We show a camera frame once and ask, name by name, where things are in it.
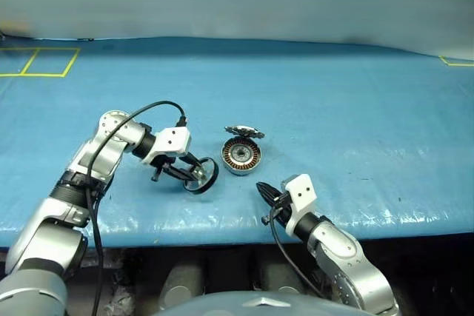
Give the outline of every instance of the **blue mat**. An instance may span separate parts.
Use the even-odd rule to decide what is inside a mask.
[[[255,183],[279,186],[303,172],[318,211],[357,238],[474,230],[472,67],[381,47],[283,41],[1,46],[81,52],[64,78],[0,78],[0,246],[14,241],[103,112],[162,99],[184,106],[191,151],[215,158],[220,176],[191,195],[167,176],[153,183],[152,167],[124,157],[99,213],[105,246],[271,242]],[[0,51],[0,73],[22,72],[30,54],[20,52]],[[62,73],[72,54],[42,50],[26,73]],[[140,121],[159,131],[177,115],[161,107]],[[260,167],[245,177],[219,158],[232,124],[267,134]]]

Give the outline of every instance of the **black wire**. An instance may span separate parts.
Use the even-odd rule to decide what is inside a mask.
[[[304,275],[304,273],[298,268],[296,263],[293,262],[293,259],[291,259],[291,257],[288,255],[287,251],[285,251],[283,244],[281,244],[280,237],[278,236],[278,233],[276,232],[274,217],[275,217],[275,207],[272,206],[272,208],[270,209],[270,227],[272,229],[273,238],[275,239],[276,245],[279,247],[282,255],[287,259],[288,263],[293,267],[295,272],[298,273],[300,278],[303,279],[303,281],[310,287],[310,289],[316,294],[316,296],[319,296],[325,299],[321,290],[319,290],[318,288],[316,288],[316,286],[314,286],[311,280],[308,279],[307,276]]]
[[[116,126],[115,129],[110,131],[109,135],[102,141],[101,144],[99,144],[99,147],[97,150],[94,152],[92,155],[92,158],[89,161],[89,164],[87,165],[87,174],[86,174],[86,179],[87,182],[91,182],[92,180],[92,168],[94,165],[94,162],[96,161],[97,157],[99,156],[100,152],[102,149],[105,147],[107,142],[130,120],[135,118],[136,116],[140,115],[142,112],[147,111],[148,109],[151,109],[152,107],[157,107],[158,105],[171,105],[173,107],[176,107],[179,112],[181,113],[181,117],[185,117],[186,115],[184,114],[184,110],[182,107],[180,107],[177,103],[174,103],[172,101],[168,100],[163,100],[163,101],[157,101],[155,103],[149,104],[146,107],[142,107],[139,110],[136,110],[130,116],[128,116],[125,120],[123,120],[120,124]],[[92,221],[92,230],[93,230],[93,235],[94,235],[94,244],[96,245],[96,251],[97,251],[97,257],[99,260],[99,273],[97,275],[97,286],[96,286],[96,296],[94,298],[94,306],[92,310],[92,316],[97,315],[97,310],[99,309],[99,302],[101,300],[101,293],[102,293],[102,284],[104,282],[104,251],[102,247],[102,239],[101,239],[101,234],[99,231],[99,225],[97,224],[97,213],[99,211],[99,203],[100,201],[96,201],[96,206],[93,205],[92,201],[92,192],[90,191],[90,186],[86,186],[86,200],[87,200],[87,210],[89,210],[89,215],[90,215],[90,220]]]

